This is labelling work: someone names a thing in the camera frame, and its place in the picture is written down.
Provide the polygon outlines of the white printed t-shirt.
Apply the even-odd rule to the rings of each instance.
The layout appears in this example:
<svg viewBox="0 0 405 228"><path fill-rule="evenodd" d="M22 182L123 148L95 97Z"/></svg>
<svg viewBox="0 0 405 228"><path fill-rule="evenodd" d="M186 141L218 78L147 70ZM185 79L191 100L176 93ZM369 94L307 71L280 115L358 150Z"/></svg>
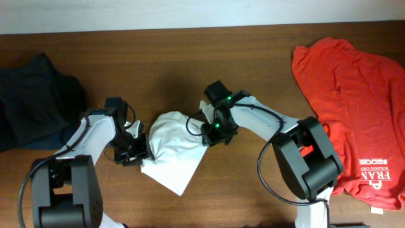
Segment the white printed t-shirt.
<svg viewBox="0 0 405 228"><path fill-rule="evenodd" d="M143 160L141 172L183 195L208 148L199 135L202 124L179 111L160 115L149 131L154 157Z"/></svg>

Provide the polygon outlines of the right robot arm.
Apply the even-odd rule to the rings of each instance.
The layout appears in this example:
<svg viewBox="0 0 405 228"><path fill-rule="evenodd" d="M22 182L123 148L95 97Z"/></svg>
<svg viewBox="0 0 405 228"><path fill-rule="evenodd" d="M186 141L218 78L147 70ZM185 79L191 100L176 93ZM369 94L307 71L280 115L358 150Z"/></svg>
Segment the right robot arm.
<svg viewBox="0 0 405 228"><path fill-rule="evenodd" d="M297 201L275 197L297 207L296 227L330 227L329 198L343 164L321 123L315 117L304 120L278 113L261 104L247 91L233 93L221 81L207 86L201 103L207 123L201 126L202 143L229 144L243 127L266 141L264 153L273 148L282 178Z"/></svg>

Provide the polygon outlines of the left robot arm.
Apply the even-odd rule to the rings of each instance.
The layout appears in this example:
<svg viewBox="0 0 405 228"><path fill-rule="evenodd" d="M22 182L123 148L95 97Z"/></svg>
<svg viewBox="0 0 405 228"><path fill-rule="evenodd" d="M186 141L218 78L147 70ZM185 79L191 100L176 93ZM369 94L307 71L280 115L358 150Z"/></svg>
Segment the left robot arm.
<svg viewBox="0 0 405 228"><path fill-rule="evenodd" d="M32 164L24 182L32 188L34 227L123 227L104 212L95 166L106 146L113 148L113 162L124 167L154 157L142 122L126 122L131 109L120 97L106 99L104 108L84 113L59 151Z"/></svg>

